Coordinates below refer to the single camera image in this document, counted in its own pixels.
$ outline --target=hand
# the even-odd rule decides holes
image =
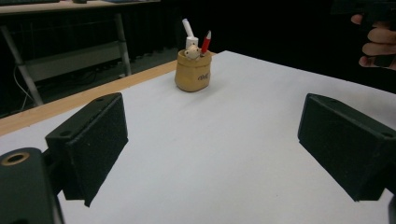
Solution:
[[[360,25],[362,15],[353,15],[350,20]],[[396,32],[389,29],[389,23],[376,22],[373,27],[374,29],[367,35],[371,42],[364,44],[361,49],[367,55],[359,59],[359,64],[362,67],[377,67],[374,65],[375,56],[377,55],[396,54]],[[393,61],[388,69],[396,71],[396,61]]]

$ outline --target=white tabletop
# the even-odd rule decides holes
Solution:
[[[396,129],[396,95],[230,51],[210,85],[179,90],[175,72],[123,90],[129,143],[91,207],[59,194],[69,224],[380,224],[392,194],[354,202],[299,144],[305,96],[332,97]],[[47,149],[79,108],[0,137],[0,153]]]

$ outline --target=black foam pad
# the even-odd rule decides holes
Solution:
[[[67,200],[90,206],[128,142],[122,95],[112,93],[85,105],[46,136],[49,154],[60,161]]]
[[[378,200],[395,175],[396,132],[332,98],[306,95],[298,138],[354,201]]]

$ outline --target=red pen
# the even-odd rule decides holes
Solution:
[[[207,52],[207,49],[209,48],[209,43],[210,39],[212,38],[212,32],[210,30],[207,32],[207,35],[205,36],[204,43],[202,44],[201,47],[201,57],[205,56],[205,53]]]

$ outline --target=pen holder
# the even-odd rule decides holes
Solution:
[[[204,57],[189,59],[184,51],[177,55],[175,83],[183,91],[199,91],[209,85],[212,55],[207,51]]]

